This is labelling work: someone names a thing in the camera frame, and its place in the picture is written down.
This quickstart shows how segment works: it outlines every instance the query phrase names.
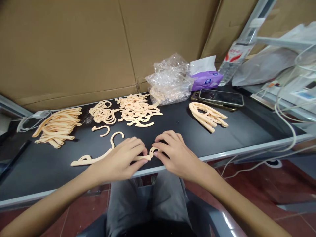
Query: gray pants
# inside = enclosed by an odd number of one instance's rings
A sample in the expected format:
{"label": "gray pants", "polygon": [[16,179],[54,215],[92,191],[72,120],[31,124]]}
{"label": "gray pants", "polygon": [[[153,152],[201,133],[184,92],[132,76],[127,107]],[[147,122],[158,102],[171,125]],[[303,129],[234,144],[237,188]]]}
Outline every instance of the gray pants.
{"label": "gray pants", "polygon": [[154,185],[152,210],[147,210],[138,199],[137,187],[141,184],[140,178],[111,183],[107,236],[116,237],[120,232],[152,218],[184,221],[191,226],[184,187],[179,177],[168,171],[158,174]]}

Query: black tabletop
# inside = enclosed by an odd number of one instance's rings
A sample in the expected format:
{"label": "black tabletop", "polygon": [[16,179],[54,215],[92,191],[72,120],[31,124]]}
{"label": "black tabletop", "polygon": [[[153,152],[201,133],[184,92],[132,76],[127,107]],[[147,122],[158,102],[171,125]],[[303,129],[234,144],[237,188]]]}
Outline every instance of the black tabletop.
{"label": "black tabletop", "polygon": [[[110,101],[111,109],[118,108],[115,101]],[[1,181],[0,201],[59,188],[87,168],[87,166],[72,167],[70,166],[72,161],[78,160],[83,155],[90,155],[92,158],[101,156],[111,148],[110,137],[118,131],[123,132],[125,138],[133,136],[140,138],[149,150],[157,135],[166,130],[174,130],[182,134],[188,148],[198,157],[292,136],[290,129],[277,115],[250,98],[244,97],[244,101],[245,106],[235,112],[217,109],[228,116],[225,121],[229,127],[217,126],[213,134],[194,119],[189,110],[188,99],[181,103],[159,107],[163,115],[151,117],[150,122],[155,123],[153,126],[135,127],[127,126],[126,121],[116,122],[110,125],[111,130],[105,137],[100,135],[107,131],[106,128],[91,131],[93,126],[104,125],[95,123],[88,113],[95,104],[85,105],[79,117],[83,124],[76,127],[71,134],[76,137],[74,140],[66,140],[60,149],[55,149],[50,144],[34,142],[29,144]],[[120,112],[116,112],[116,118],[120,118]],[[297,135],[305,133],[295,129]],[[11,143],[21,142],[23,139],[31,141],[38,139],[39,137],[35,139],[31,137],[33,132],[15,134]],[[122,141],[120,134],[115,136],[116,145]],[[141,167],[141,170],[161,165],[160,160],[153,157],[152,161]]]}

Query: metal table frame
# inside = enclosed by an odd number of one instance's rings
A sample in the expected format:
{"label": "metal table frame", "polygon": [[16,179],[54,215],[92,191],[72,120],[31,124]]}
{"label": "metal table frame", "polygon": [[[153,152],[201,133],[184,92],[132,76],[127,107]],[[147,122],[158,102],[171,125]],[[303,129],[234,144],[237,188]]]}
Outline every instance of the metal table frame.
{"label": "metal table frame", "polygon": [[[298,135],[297,142],[302,142],[305,140],[309,140],[311,138],[313,138],[313,135],[310,135],[310,134]],[[199,159],[204,161],[204,162],[219,160],[219,159],[223,159],[223,158],[231,157],[231,156],[235,156],[235,155],[248,154],[251,152],[262,151],[262,150],[266,150],[266,149],[270,149],[270,148],[277,148],[280,146],[290,144],[291,142],[292,142],[292,138],[285,138],[285,139],[281,139],[281,140],[277,140],[277,141],[273,141],[273,142],[268,142],[268,143],[263,143],[263,144],[259,144],[259,145],[254,145],[254,146],[244,147],[244,148],[235,149],[235,150],[231,150],[231,151],[226,151],[226,152],[222,152],[222,153],[218,153],[218,154],[203,156],[203,157],[199,157]],[[159,166],[159,167],[155,167],[155,168],[141,170],[141,171],[137,171],[132,177],[136,178],[136,177],[141,177],[141,176],[145,176],[145,175],[149,175],[149,174],[153,174],[153,173],[158,173],[164,169],[166,169],[165,166]],[[41,193],[26,195],[23,197],[12,198],[12,199],[8,199],[5,201],[0,201],[0,208],[15,206],[18,204],[27,203],[27,202],[34,201],[34,200],[40,200],[40,199],[48,196],[49,194],[51,194],[55,190],[56,189],[41,192]]]}

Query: purple tissue package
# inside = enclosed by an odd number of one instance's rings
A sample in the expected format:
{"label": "purple tissue package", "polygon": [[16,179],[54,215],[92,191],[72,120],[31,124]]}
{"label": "purple tissue package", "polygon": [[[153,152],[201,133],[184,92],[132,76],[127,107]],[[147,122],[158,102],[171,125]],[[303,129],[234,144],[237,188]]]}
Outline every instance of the purple tissue package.
{"label": "purple tissue package", "polygon": [[216,71],[200,72],[191,77],[195,79],[191,91],[215,88],[223,79],[223,75]]}

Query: cardboard box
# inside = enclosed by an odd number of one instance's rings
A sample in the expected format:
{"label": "cardboard box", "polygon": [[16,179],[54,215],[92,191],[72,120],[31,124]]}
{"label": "cardboard box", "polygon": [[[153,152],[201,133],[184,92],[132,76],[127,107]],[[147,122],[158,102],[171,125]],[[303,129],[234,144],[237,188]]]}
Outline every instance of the cardboard box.
{"label": "cardboard box", "polygon": [[12,0],[2,7],[0,94],[35,111],[136,91],[118,1]]}
{"label": "cardboard box", "polygon": [[[257,0],[4,1],[0,94],[36,111],[148,91],[153,64],[216,55],[216,68]],[[278,0],[260,36],[316,20],[314,0]],[[259,52],[257,45],[252,54]]]}

